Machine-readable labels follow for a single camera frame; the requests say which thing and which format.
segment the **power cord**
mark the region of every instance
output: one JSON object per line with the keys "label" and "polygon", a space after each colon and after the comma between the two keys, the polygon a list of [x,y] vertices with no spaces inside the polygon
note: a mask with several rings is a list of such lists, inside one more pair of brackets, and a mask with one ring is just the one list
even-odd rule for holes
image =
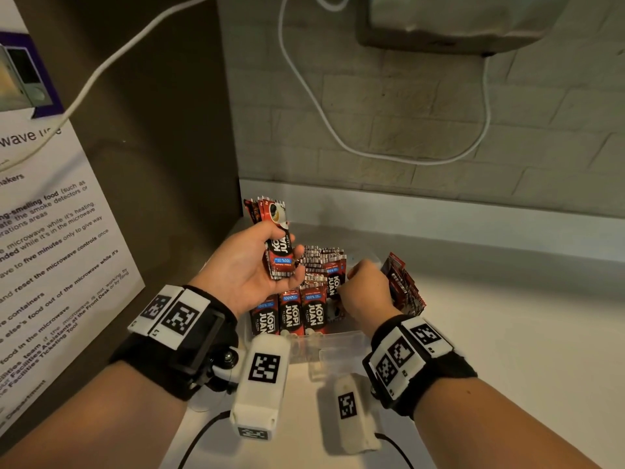
{"label": "power cord", "polygon": [[401,454],[401,456],[404,458],[404,461],[406,461],[406,464],[408,464],[408,467],[410,467],[410,469],[414,469],[412,463],[410,462],[410,459],[408,459],[408,456],[406,456],[406,454],[401,450],[401,448],[397,445],[395,441],[391,440],[386,434],[382,434],[382,433],[374,433],[374,434],[376,435],[377,439],[388,441],[390,444],[392,444],[393,447],[397,450],[397,452]]}
{"label": "power cord", "polygon": [[195,6],[195,5],[199,5],[200,3],[203,3],[205,1],[207,1],[207,0],[189,0],[189,1],[186,1],[186,2],[183,2],[183,3],[180,3],[178,5],[172,6],[171,8],[168,8],[164,12],[159,14],[150,23],[148,23],[148,25],[145,26],[144,29],[139,31],[139,33],[137,33],[125,45],[123,45],[119,50],[117,50],[114,54],[112,54],[112,56],[110,56],[108,59],[106,59],[106,61],[103,62],[93,72],[93,74],[91,74],[91,77],[85,83],[84,87],[82,88],[82,90],[80,91],[78,96],[76,97],[76,100],[74,100],[74,102],[72,102],[72,104],[69,106],[69,108],[65,111],[65,113],[63,114],[63,116],[59,120],[59,123],[55,127],[51,128],[50,131],[44,136],[44,138],[41,141],[41,143],[39,143],[39,145],[34,150],[29,151],[26,154],[20,155],[20,156],[14,158],[13,160],[9,161],[8,163],[4,163],[3,165],[0,165],[0,173],[2,173],[3,171],[7,171],[8,169],[11,169],[14,166],[22,164],[24,161],[27,161],[27,159],[33,157],[39,151],[41,151],[41,149],[43,149],[43,147],[46,144],[48,144],[48,142],[52,139],[52,137],[56,134],[56,132],[63,125],[65,125],[67,123],[67,120],[69,120],[69,117],[72,116],[72,114],[76,111],[76,109],[80,106],[80,104],[82,104],[82,101],[84,100],[84,98],[87,96],[87,94],[91,90],[91,87],[93,87],[93,84],[96,83],[96,80],[98,80],[98,78],[102,75],[102,73],[106,69],[111,67],[111,65],[116,60],[118,60],[120,57],[122,57],[124,54],[126,54],[129,50],[131,50],[139,41],[141,41],[143,38],[145,38],[145,36],[147,36],[150,33],[150,31],[152,31],[154,28],[156,28],[164,19],[170,17],[171,15],[173,15],[175,13],[178,13],[179,11],[185,10],[187,8],[191,8],[192,6]]}
{"label": "power cord", "polygon": [[[310,89],[310,87],[308,86],[308,84],[306,83],[302,75],[300,74],[297,67],[295,67],[295,64],[293,64],[293,61],[291,60],[289,54],[286,52],[285,40],[284,40],[284,35],[283,35],[283,25],[285,23],[285,9],[286,9],[287,1],[288,0],[282,0],[282,4],[280,5],[280,13],[277,18],[277,38],[278,38],[278,43],[280,44],[280,50],[282,51],[282,55],[284,56],[287,64],[289,64],[289,67],[293,71],[293,74],[295,74],[295,77],[298,78],[299,83],[302,84],[302,87],[304,87],[304,90],[306,90],[306,92],[308,93],[308,96],[311,98],[311,101],[313,102],[315,108],[319,112],[321,119],[323,120],[324,124],[326,124],[328,131],[334,137],[336,142],[345,151],[349,151],[350,153],[356,154],[358,156],[363,156],[366,158],[384,159],[386,161],[394,161],[395,163],[416,164],[420,166],[435,166],[435,165],[453,163],[454,161],[458,161],[459,159],[462,159],[463,157],[468,156],[479,146],[479,144],[482,142],[484,137],[486,137],[488,128],[491,125],[491,103],[490,103],[489,93],[488,93],[488,65],[490,62],[490,57],[484,58],[484,71],[482,73],[482,100],[484,101],[484,113],[485,113],[484,126],[482,127],[482,132],[479,134],[478,138],[475,141],[473,141],[473,144],[469,146],[467,149],[465,149],[465,151],[463,151],[462,153],[457,154],[456,156],[452,156],[450,158],[446,158],[446,159],[409,159],[409,158],[400,157],[400,156],[389,156],[385,154],[367,153],[364,151],[358,151],[357,149],[350,148],[349,146],[347,146],[343,142],[343,140],[340,139],[339,135],[335,132],[332,125],[330,125],[330,122],[328,121],[325,112],[323,111],[323,109],[321,108],[321,105],[319,104],[314,94],[312,93],[313,91]],[[321,5],[326,10],[332,11],[332,12],[339,12],[343,10],[347,6],[348,1],[349,0],[342,0],[342,2],[339,3],[338,5],[331,5],[325,0],[317,0],[319,5]]]}
{"label": "power cord", "polygon": [[204,425],[204,427],[199,431],[199,433],[196,435],[196,437],[193,438],[193,441],[191,442],[191,445],[189,446],[187,451],[184,453],[183,459],[180,461],[180,464],[178,465],[178,469],[183,469],[184,464],[187,462],[187,459],[189,459],[189,455],[191,455],[191,452],[192,452],[193,448],[195,447],[196,444],[198,444],[198,441],[200,440],[200,438],[202,436],[204,436],[204,433],[207,432],[208,428],[213,426],[219,420],[226,419],[226,418],[230,418],[230,410],[222,411],[215,418],[213,418],[206,425]]}

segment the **qr-like code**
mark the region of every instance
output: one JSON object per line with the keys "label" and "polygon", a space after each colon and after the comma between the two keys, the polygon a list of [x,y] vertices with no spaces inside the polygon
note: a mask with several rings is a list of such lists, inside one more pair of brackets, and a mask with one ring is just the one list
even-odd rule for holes
{"label": "qr-like code", "polygon": [[403,337],[397,339],[387,352],[400,368],[414,355],[414,350]]}
{"label": "qr-like code", "polygon": [[252,369],[249,371],[249,380],[276,383],[277,370],[280,367],[280,356],[271,354],[254,354]]}
{"label": "qr-like code", "polygon": [[184,334],[193,325],[198,315],[199,311],[196,311],[192,307],[188,307],[184,303],[178,301],[169,310],[167,316],[165,316],[165,319],[161,324],[166,328],[184,336]]}
{"label": "qr-like code", "polygon": [[355,417],[357,415],[355,410],[355,398],[353,391],[350,391],[349,393],[346,393],[344,395],[340,395],[339,410],[341,419]]}
{"label": "qr-like code", "polygon": [[428,346],[433,342],[440,341],[442,338],[427,324],[421,324],[415,328],[410,329],[410,332],[419,340],[424,346]]}
{"label": "qr-like code", "polygon": [[157,295],[152,302],[143,310],[140,316],[143,316],[147,319],[156,319],[162,308],[167,306],[171,298],[169,296],[163,296],[162,294]]}
{"label": "qr-like code", "polygon": [[253,440],[268,440],[270,438],[270,434],[266,431],[243,428],[242,426],[239,426],[239,435]]}
{"label": "qr-like code", "polygon": [[389,386],[389,384],[393,381],[393,378],[397,375],[397,367],[395,367],[395,364],[391,362],[388,355],[385,354],[384,357],[382,357],[382,360],[378,362],[378,365],[376,365],[376,372],[384,384]]}

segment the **black cable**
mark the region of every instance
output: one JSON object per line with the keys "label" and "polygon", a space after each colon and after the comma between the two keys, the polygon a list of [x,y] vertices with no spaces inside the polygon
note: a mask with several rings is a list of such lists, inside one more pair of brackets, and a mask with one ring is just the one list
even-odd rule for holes
{"label": "black cable", "polygon": [[399,452],[399,454],[401,454],[401,456],[404,458],[404,461],[406,461],[406,464],[408,464],[408,467],[410,467],[410,469],[414,469],[412,463],[410,462],[410,459],[408,459],[408,456],[406,456],[406,454],[401,450],[401,448],[397,446],[397,443],[395,441],[391,440],[386,434],[382,434],[382,433],[374,433],[374,434],[376,435],[377,439],[388,441],[390,444],[392,444],[394,448]]}
{"label": "black cable", "polygon": [[187,459],[189,458],[189,455],[191,454],[191,451],[193,450],[195,445],[198,444],[198,441],[204,435],[204,433],[206,433],[208,428],[213,426],[217,421],[219,421],[221,419],[226,419],[226,418],[230,418],[230,410],[222,411],[215,418],[213,418],[206,425],[204,425],[204,427],[199,431],[198,435],[195,438],[193,438],[193,441],[191,442],[191,445],[189,446],[187,451],[184,453],[183,460],[180,461],[180,464],[178,465],[178,469],[183,469],[183,466],[187,462]]}

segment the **white cable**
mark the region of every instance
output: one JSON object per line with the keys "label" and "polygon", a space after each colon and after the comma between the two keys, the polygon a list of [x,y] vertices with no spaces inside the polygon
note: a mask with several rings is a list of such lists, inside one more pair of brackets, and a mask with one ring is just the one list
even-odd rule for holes
{"label": "white cable", "polygon": [[150,31],[152,31],[155,27],[157,27],[160,24],[160,22],[162,22],[165,18],[168,18],[169,16],[173,15],[174,13],[185,10],[187,8],[191,8],[192,6],[198,5],[205,1],[207,0],[189,0],[183,3],[180,3],[178,5],[172,6],[171,8],[168,8],[167,10],[159,14],[156,18],[154,18],[147,26],[145,26],[144,29],[142,29],[138,34],[136,34],[132,39],[130,39],[117,52],[115,52],[105,62],[103,62],[100,65],[100,67],[98,67],[93,72],[93,74],[91,74],[91,77],[89,78],[89,80],[87,80],[87,83],[85,83],[84,87],[82,88],[78,96],[76,97],[76,100],[72,102],[72,104],[69,106],[69,108],[65,111],[65,113],[59,120],[58,125],[50,129],[50,132],[48,132],[46,136],[44,136],[41,143],[34,150],[26,154],[23,154],[22,156],[18,156],[17,158],[12,159],[8,163],[0,165],[0,173],[23,163],[24,161],[26,161],[27,159],[31,158],[32,156],[37,154],[39,151],[41,151],[41,149],[46,144],[48,144],[48,142],[56,134],[57,130],[59,130],[63,125],[67,123],[67,120],[69,120],[69,117],[71,117],[74,111],[76,111],[76,109],[80,106],[84,98],[87,96],[87,94],[91,90],[91,87],[93,87],[93,84],[100,77],[100,75],[106,69],[111,67],[111,64],[113,64],[116,60],[118,60],[120,57],[126,54],[129,50],[131,50],[139,41],[145,38],[145,36],[147,36],[150,33]]}
{"label": "white cable", "polygon": [[[321,115],[321,119],[323,120],[324,124],[326,124],[327,129],[332,134],[336,142],[343,149],[345,149],[346,151],[349,151],[350,153],[354,153],[358,156],[363,156],[367,158],[385,159],[387,161],[394,161],[396,163],[434,166],[434,165],[441,165],[441,164],[449,164],[449,163],[453,163],[454,161],[458,161],[459,159],[462,159],[463,157],[471,154],[473,150],[475,150],[479,146],[479,144],[482,142],[482,140],[486,136],[486,133],[488,132],[488,127],[491,124],[491,103],[490,103],[489,94],[488,94],[488,65],[489,65],[489,60],[490,60],[489,57],[484,59],[484,71],[482,73],[482,98],[484,101],[484,113],[485,113],[484,127],[482,128],[482,132],[479,134],[478,138],[475,141],[473,141],[473,144],[469,146],[462,153],[456,156],[452,156],[451,158],[446,158],[446,159],[409,159],[409,158],[400,157],[400,156],[388,156],[385,154],[366,153],[363,151],[355,150],[347,146],[343,142],[343,140],[339,138],[339,135],[334,131],[334,128],[332,128],[332,125],[330,125],[330,122],[328,121],[326,114],[321,108],[321,105],[319,105],[319,102],[315,98],[310,87],[308,86],[304,78],[301,76],[297,67],[295,67],[295,64],[293,64],[293,61],[289,57],[289,54],[286,52],[285,40],[283,38],[283,24],[285,22],[285,8],[286,8],[287,1],[288,0],[282,0],[282,4],[280,6],[280,14],[278,15],[278,19],[277,19],[277,37],[278,37],[278,42],[280,43],[280,50],[282,51],[282,55],[285,57],[286,62],[291,67],[293,74],[295,74],[295,76],[298,78],[299,82],[302,84],[302,86],[308,93],[309,97],[311,98],[311,101],[313,102],[314,106],[317,108],[317,111],[319,112],[319,115]],[[326,8],[326,5],[329,5],[327,2],[325,2],[325,0],[323,1],[323,3],[320,0],[317,0],[317,1],[324,8]],[[343,4],[346,5],[347,0],[343,0],[343,2],[341,2],[341,5]],[[340,11],[338,9],[335,9],[336,7],[338,6],[333,6],[333,9],[331,9],[330,11]]]}
{"label": "white cable", "polygon": [[328,11],[332,11],[333,13],[338,13],[339,11],[343,11],[345,7],[348,5],[349,0],[343,0],[338,5],[332,5],[325,0],[317,0],[317,3],[320,4]]}

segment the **person's right hand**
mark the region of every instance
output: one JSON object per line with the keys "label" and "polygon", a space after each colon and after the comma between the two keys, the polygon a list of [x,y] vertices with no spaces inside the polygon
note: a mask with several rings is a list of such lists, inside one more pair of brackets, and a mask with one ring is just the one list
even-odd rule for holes
{"label": "person's right hand", "polygon": [[338,291],[345,310],[369,337],[382,323],[399,314],[393,307],[388,278],[370,260],[353,267],[348,281]]}

